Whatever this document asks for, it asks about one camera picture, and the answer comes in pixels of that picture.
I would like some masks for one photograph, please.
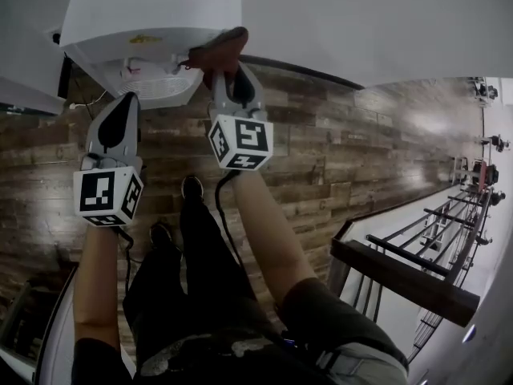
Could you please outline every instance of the dark sleeve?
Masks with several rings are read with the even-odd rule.
[[[395,357],[407,367],[405,356],[385,331],[333,295],[317,278],[296,284],[285,296],[279,313],[291,334],[309,349],[333,351],[358,342]]]
[[[131,383],[131,376],[121,359],[120,352],[98,339],[83,338],[75,344],[71,383],[124,385]]]

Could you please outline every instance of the railing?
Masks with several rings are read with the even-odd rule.
[[[463,290],[462,286],[479,247],[476,237],[482,237],[492,191],[492,188],[481,193],[462,190],[436,209],[424,209],[424,215],[386,237],[366,235],[373,248],[360,241],[340,241],[344,240],[340,232],[332,244],[331,253],[338,260],[333,267],[338,266],[339,270],[333,273],[332,267],[335,278],[330,275],[330,288],[341,293],[349,270],[354,268],[360,272],[353,305],[365,295],[362,313],[367,315],[370,311],[368,316],[375,322],[383,286],[420,305],[424,311],[415,333],[410,356],[410,360],[413,359],[444,318],[465,326],[477,310],[479,297]],[[365,278],[370,282],[366,293],[362,294]],[[374,316],[369,306],[372,284],[379,284]]]
[[[366,276],[364,274],[361,274],[360,275],[360,280],[359,280],[359,283],[358,283],[358,288],[357,288],[356,294],[354,295],[354,300],[353,300],[353,303],[352,303],[354,309],[358,308],[358,304],[360,302],[360,297],[362,295],[362,289],[363,289],[363,286],[365,285],[365,279],[366,279]],[[366,294],[365,294],[366,298],[365,298],[365,302],[363,304],[362,314],[364,314],[368,318],[372,318],[372,320],[374,322],[377,322],[378,321],[378,315],[379,315],[379,306],[381,305],[381,302],[382,302],[383,285],[382,284],[377,284],[378,296],[376,298],[376,302],[374,303],[374,312],[372,312],[371,315],[368,315],[367,311],[370,309],[369,308],[370,297],[372,295],[372,289],[373,289],[373,286],[374,286],[374,280],[371,279],[371,278],[368,278],[368,279],[369,279],[369,283],[366,286]]]
[[[488,209],[490,206],[488,205],[485,210],[485,220],[488,215]],[[481,229],[479,230],[479,236],[483,237],[483,230],[484,230],[485,221],[483,221],[481,225]],[[460,237],[458,238],[458,242],[456,243],[456,251],[454,252],[453,258],[451,261],[449,261],[449,265],[452,267],[455,263],[456,258],[459,255],[460,252]],[[463,283],[465,282],[465,279],[467,278],[468,272],[470,271],[471,267],[474,264],[474,257],[475,254],[478,251],[479,243],[475,242],[474,244],[474,251],[473,253],[467,257],[467,263],[461,268],[458,277],[456,281],[454,282],[454,285],[461,288],[463,286]],[[414,360],[414,358],[417,356],[417,354],[420,352],[420,350],[427,344],[427,342],[430,340],[431,336],[434,334],[438,326],[442,323],[443,318],[431,311],[423,310],[423,315],[420,319],[420,323],[417,326],[417,329],[415,331],[415,340],[414,340],[414,349],[412,350],[410,356],[408,357],[408,363],[411,363],[411,361]]]

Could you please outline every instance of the black wire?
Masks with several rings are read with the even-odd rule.
[[[64,57],[66,57],[68,60],[70,61],[73,61],[71,60],[66,53],[64,53]],[[82,101],[84,103],[84,105],[86,106],[86,109],[87,109],[87,113],[89,114],[89,117],[91,118],[91,121],[94,120],[95,118],[93,117],[92,113],[91,113],[91,110],[89,109],[89,106],[88,106],[88,101],[86,101],[84,95],[83,95],[83,91],[82,91],[82,88],[80,87],[80,84],[79,84],[79,81],[76,79],[75,77],[75,73],[73,72],[73,65],[70,65],[70,70],[71,70],[71,78],[73,79],[73,81],[75,81],[75,86],[77,86],[77,88],[79,89],[79,93],[80,93],[80,97],[82,97]]]
[[[228,224],[226,223],[226,216],[224,215],[224,211],[221,208],[221,203],[220,203],[220,198],[219,198],[220,190],[223,188],[223,186],[227,182],[229,182],[232,178],[234,178],[235,176],[238,176],[239,174],[240,174],[240,171],[232,170],[217,183],[217,186],[216,186],[216,208],[217,208],[217,211],[219,212],[219,216],[221,217],[221,222],[223,223],[224,232],[226,233],[226,236],[228,237],[228,240],[230,241],[230,244],[232,245],[233,252],[235,253],[235,255],[237,257],[239,265],[240,265],[241,269],[244,271],[244,275],[249,282],[248,273],[246,272],[244,263],[242,262],[242,258],[240,257],[239,251],[237,250],[235,243],[233,242],[232,234],[230,234],[230,232],[228,230]]]
[[[132,260],[130,258],[130,249],[134,246],[134,239],[130,237],[127,233],[125,233],[121,227],[116,226],[112,227],[112,230],[120,235],[126,242],[128,242],[127,247],[125,248],[125,258],[127,259],[127,276],[125,277],[125,295],[128,294],[128,286],[130,285],[130,273],[131,273],[131,262],[138,262],[135,260]]]

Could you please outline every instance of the shoe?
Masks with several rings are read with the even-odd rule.
[[[203,185],[197,176],[186,176],[182,180],[182,197],[199,197],[203,200]]]
[[[182,250],[173,242],[171,234],[171,226],[162,221],[156,222],[150,228],[150,241],[153,249],[176,249],[180,252],[180,260]]]

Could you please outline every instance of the light fixture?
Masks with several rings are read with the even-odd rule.
[[[475,332],[476,332],[476,329],[475,329],[475,324],[474,324],[474,325],[472,325],[472,326],[469,328],[469,330],[467,331],[467,333],[466,333],[466,334],[465,334],[465,336],[463,337],[462,343],[469,342],[469,341],[471,341],[472,339],[474,339]]]

